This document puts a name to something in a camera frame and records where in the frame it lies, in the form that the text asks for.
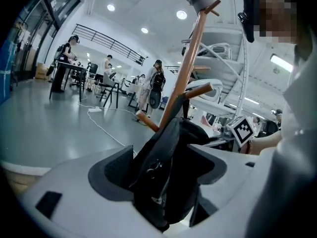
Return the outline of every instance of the white tubing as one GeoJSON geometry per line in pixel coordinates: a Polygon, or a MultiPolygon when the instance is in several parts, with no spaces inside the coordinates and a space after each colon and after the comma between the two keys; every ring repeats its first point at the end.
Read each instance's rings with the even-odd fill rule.
{"type": "Polygon", "coordinates": [[[200,43],[200,45],[207,49],[209,52],[211,52],[214,56],[216,56],[217,58],[219,58],[225,65],[227,65],[229,67],[229,69],[233,72],[233,74],[235,74],[235,76],[237,77],[237,79],[243,84],[243,81],[240,77],[240,75],[231,67],[231,65],[225,60],[223,59],[220,55],[218,55],[215,51],[213,51],[212,49],[210,49],[209,47],[207,47],[204,43],[200,43]]]}
{"type": "Polygon", "coordinates": [[[244,73],[243,73],[243,83],[242,83],[241,94],[240,94],[240,98],[238,101],[236,114],[234,118],[239,117],[241,115],[242,106],[243,106],[244,98],[246,97],[247,86],[249,81],[249,65],[248,65],[248,57],[247,57],[246,38],[245,38],[245,33],[242,27],[242,24],[241,24],[241,31],[242,31],[242,41],[243,41],[243,53],[244,53],[244,73]]]}

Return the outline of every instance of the black cap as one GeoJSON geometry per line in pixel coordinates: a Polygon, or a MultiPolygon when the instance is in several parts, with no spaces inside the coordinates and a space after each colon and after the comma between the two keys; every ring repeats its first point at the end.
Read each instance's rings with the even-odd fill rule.
{"type": "Polygon", "coordinates": [[[243,0],[243,12],[238,14],[248,42],[254,41],[253,26],[259,24],[260,0],[243,0]]]}
{"type": "Polygon", "coordinates": [[[283,111],[281,110],[281,109],[277,109],[276,111],[275,111],[275,115],[279,115],[279,114],[282,114],[283,113],[283,111]]]}
{"type": "Polygon", "coordinates": [[[76,40],[76,42],[79,43],[79,37],[78,37],[78,35],[73,35],[72,37],[69,38],[68,41],[70,42],[71,40],[76,40]]]}

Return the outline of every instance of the white cable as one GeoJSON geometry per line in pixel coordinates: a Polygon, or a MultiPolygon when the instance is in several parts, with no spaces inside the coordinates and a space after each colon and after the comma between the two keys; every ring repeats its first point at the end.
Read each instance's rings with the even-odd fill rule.
{"type": "Polygon", "coordinates": [[[240,77],[240,75],[234,70],[234,68],[231,67],[231,65],[225,60],[223,59],[220,55],[218,55],[215,51],[213,51],[211,48],[209,48],[208,46],[206,46],[204,43],[200,42],[200,45],[207,49],[210,53],[212,53],[215,57],[217,57],[218,59],[220,59],[225,65],[227,65],[229,67],[229,69],[233,72],[233,74],[235,74],[235,76],[237,77],[237,79],[243,84],[243,81],[240,77]]]}
{"type": "MultiPolygon", "coordinates": [[[[95,107],[85,106],[85,105],[82,105],[82,104],[80,104],[80,103],[78,103],[78,105],[83,106],[83,107],[86,107],[86,108],[93,108],[93,109],[94,109],[94,108],[97,108],[97,106],[95,106],[95,107]]],[[[128,112],[128,113],[131,113],[131,114],[134,115],[135,117],[137,117],[134,113],[132,113],[132,112],[130,112],[130,111],[128,111],[128,110],[125,110],[125,109],[110,109],[110,108],[103,108],[103,107],[98,107],[98,108],[100,108],[100,109],[107,109],[107,110],[121,110],[121,111],[126,111],[126,112],[128,112]]],[[[90,116],[90,114],[89,114],[89,111],[87,111],[87,115],[89,116],[89,119],[90,119],[91,121],[93,121],[95,125],[97,125],[97,127],[99,127],[100,129],[102,129],[102,130],[104,131],[104,133],[106,133],[108,136],[110,136],[114,141],[116,141],[116,142],[119,143],[120,145],[125,146],[125,145],[122,144],[119,140],[115,139],[115,138],[114,138],[113,136],[111,136],[108,132],[106,132],[101,126],[99,126],[99,125],[91,118],[91,116],[90,116]]]]}

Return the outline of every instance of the backpack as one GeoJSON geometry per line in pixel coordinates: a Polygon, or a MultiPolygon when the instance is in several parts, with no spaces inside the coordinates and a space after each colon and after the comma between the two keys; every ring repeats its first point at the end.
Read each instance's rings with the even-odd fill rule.
{"type": "Polygon", "coordinates": [[[58,47],[58,49],[55,52],[54,60],[58,60],[60,58],[63,48],[64,48],[64,44],[58,47]]]}
{"type": "Polygon", "coordinates": [[[162,72],[156,72],[150,81],[152,89],[149,94],[149,104],[153,109],[157,109],[161,100],[161,92],[165,84],[165,77],[162,72]]]}

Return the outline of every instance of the black fabric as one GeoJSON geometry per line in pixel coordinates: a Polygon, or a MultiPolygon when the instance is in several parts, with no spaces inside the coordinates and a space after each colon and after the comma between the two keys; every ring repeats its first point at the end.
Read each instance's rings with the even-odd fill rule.
{"type": "Polygon", "coordinates": [[[212,170],[213,164],[202,156],[194,157],[187,144],[202,145],[208,140],[197,125],[172,118],[133,160],[129,176],[134,205],[159,230],[182,220],[194,206],[199,189],[197,178],[212,170]]]}
{"type": "Polygon", "coordinates": [[[214,167],[203,156],[194,154],[187,145],[204,145],[209,137],[203,129],[192,122],[180,119],[179,143],[173,155],[168,187],[166,191],[165,216],[169,224],[183,220],[195,204],[199,190],[198,177],[214,167]]]}
{"type": "Polygon", "coordinates": [[[60,90],[64,75],[65,75],[65,71],[66,71],[66,68],[64,66],[59,66],[59,69],[57,70],[54,81],[53,81],[53,86],[52,86],[53,91],[60,90]]]}
{"type": "Polygon", "coordinates": [[[149,103],[153,109],[157,109],[160,104],[161,93],[152,89],[149,94],[149,103]]]}
{"type": "Polygon", "coordinates": [[[67,42],[67,43],[63,46],[63,49],[61,50],[61,53],[60,53],[59,61],[68,62],[68,57],[64,55],[64,52],[65,52],[66,48],[69,48],[69,49],[68,49],[68,53],[70,54],[70,52],[71,52],[70,43],[67,42]]]}

